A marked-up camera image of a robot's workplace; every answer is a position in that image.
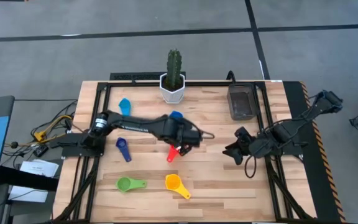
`green measuring cup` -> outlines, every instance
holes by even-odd
[[[121,192],[126,192],[131,189],[136,188],[145,188],[147,185],[147,182],[144,180],[135,180],[130,177],[121,177],[116,182],[116,187]]]

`wooden table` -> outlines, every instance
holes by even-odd
[[[75,124],[82,129],[89,128],[97,84],[98,82],[82,84],[74,118]],[[283,83],[266,81],[265,84],[273,120],[291,118]],[[194,148],[184,157],[177,157],[172,163],[168,163],[166,158],[169,146],[164,142],[157,141],[146,133],[114,130],[107,138],[105,154],[100,161],[91,221],[274,221],[264,160],[257,160],[256,175],[253,179],[248,179],[244,174],[244,163],[236,166],[231,157],[222,154],[224,147],[236,140],[236,129],[244,126],[251,134],[259,131],[256,118],[250,121],[231,119],[226,94],[227,87],[223,86],[189,86],[179,105],[168,105],[161,97],[158,87],[113,87],[109,102],[109,109],[112,111],[120,111],[118,104],[124,97],[132,103],[133,116],[156,118],[177,110],[199,128],[214,133],[216,138],[204,140],[200,148]],[[261,94],[259,101],[265,118]],[[126,162],[115,147],[118,137],[127,139],[131,162]],[[289,191],[305,211],[315,217],[303,164],[293,156],[283,156],[282,161]],[[63,164],[53,206],[55,216],[70,202],[76,162],[77,158],[70,158]],[[249,173],[253,167],[253,162],[250,162]],[[165,176],[168,174],[178,174],[182,178],[191,193],[190,200],[165,189]],[[123,194],[115,186],[117,179],[122,176],[146,180],[147,188]],[[279,190],[278,197],[284,215],[285,207]],[[84,217],[86,199],[87,193],[83,197],[80,217]]]

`black container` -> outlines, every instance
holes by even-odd
[[[254,84],[232,84],[227,91],[230,115],[235,121],[249,120],[259,112],[255,104]]]

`cactus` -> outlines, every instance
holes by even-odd
[[[164,81],[165,88],[169,91],[178,90],[183,86],[183,80],[180,76],[181,55],[179,50],[170,50],[167,62],[167,77]]]

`gray carpet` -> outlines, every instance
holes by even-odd
[[[259,27],[358,24],[358,1],[251,1]],[[0,37],[250,27],[242,0],[30,0],[0,2]],[[317,119],[347,221],[358,223],[358,29],[260,33],[271,79],[303,80],[312,95],[344,98],[335,116]],[[169,49],[183,55],[189,79],[261,79],[251,33],[0,42],[0,96],[77,98],[83,80],[111,72],[163,71]],[[16,102],[8,141],[28,141],[34,126],[69,102]],[[54,149],[44,159],[60,157]],[[45,221],[50,211],[15,217]]]

